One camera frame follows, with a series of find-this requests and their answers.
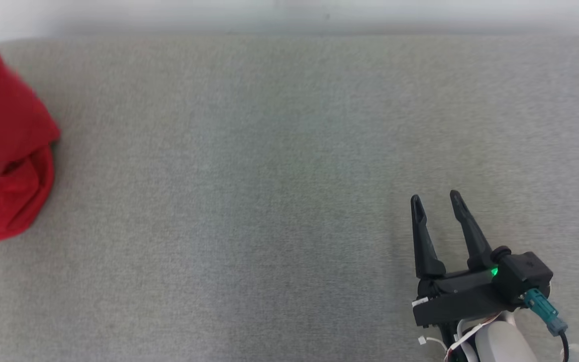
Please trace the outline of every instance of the gray couch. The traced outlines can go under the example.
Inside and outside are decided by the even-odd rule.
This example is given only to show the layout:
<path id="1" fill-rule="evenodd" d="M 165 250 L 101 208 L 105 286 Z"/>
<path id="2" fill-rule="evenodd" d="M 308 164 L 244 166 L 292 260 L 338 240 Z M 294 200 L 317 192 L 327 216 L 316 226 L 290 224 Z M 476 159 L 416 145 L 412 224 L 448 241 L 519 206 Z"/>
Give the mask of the gray couch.
<path id="1" fill-rule="evenodd" d="M 409 198 L 459 270 L 452 188 L 493 247 L 552 268 L 579 344 L 579 38 L 0 47 L 62 129 L 50 199 L 0 243 L 0 361 L 440 361 Z"/>

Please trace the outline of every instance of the white wall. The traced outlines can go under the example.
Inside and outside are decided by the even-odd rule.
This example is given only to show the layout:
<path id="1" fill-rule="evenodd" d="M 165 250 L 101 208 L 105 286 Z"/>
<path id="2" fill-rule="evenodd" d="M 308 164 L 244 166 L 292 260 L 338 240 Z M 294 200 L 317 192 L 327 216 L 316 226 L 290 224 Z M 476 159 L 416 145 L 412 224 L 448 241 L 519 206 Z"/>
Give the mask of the white wall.
<path id="1" fill-rule="evenodd" d="M 0 40 L 69 32 L 575 32 L 579 0 L 0 0 Z"/>

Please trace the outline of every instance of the blue cable connector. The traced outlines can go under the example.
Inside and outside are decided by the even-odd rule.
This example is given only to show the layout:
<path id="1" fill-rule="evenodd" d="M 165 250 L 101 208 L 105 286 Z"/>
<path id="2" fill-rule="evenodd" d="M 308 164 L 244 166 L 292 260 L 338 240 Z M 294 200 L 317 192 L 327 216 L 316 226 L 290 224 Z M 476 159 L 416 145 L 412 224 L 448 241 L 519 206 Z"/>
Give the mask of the blue cable connector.
<path id="1" fill-rule="evenodd" d="M 562 319 L 558 318 L 558 311 L 551 305 L 549 300 L 537 288 L 529 289 L 524 295 L 524 303 L 535 314 L 540 316 L 553 337 L 569 327 Z"/>

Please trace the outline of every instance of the black cable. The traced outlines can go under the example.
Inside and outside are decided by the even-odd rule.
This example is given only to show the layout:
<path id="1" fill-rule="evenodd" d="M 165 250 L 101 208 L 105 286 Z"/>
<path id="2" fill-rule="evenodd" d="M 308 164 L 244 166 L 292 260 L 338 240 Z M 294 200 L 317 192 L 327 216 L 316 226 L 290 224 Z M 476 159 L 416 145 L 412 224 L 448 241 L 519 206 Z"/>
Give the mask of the black cable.
<path id="1" fill-rule="evenodd" d="M 560 338 L 562 339 L 562 348 L 564 348 L 564 358 L 562 362 L 567 362 L 569 360 L 569 341 L 564 331 L 560 332 Z"/>

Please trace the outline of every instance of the red fabric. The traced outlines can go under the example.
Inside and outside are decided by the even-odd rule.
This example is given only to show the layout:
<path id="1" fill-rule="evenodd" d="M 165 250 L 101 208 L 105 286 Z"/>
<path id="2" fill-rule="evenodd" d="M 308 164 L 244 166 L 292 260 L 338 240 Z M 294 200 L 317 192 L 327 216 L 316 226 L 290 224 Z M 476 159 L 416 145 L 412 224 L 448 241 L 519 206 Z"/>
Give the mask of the red fabric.
<path id="1" fill-rule="evenodd" d="M 59 130 L 0 58 L 0 240 L 28 229 L 53 186 Z"/>

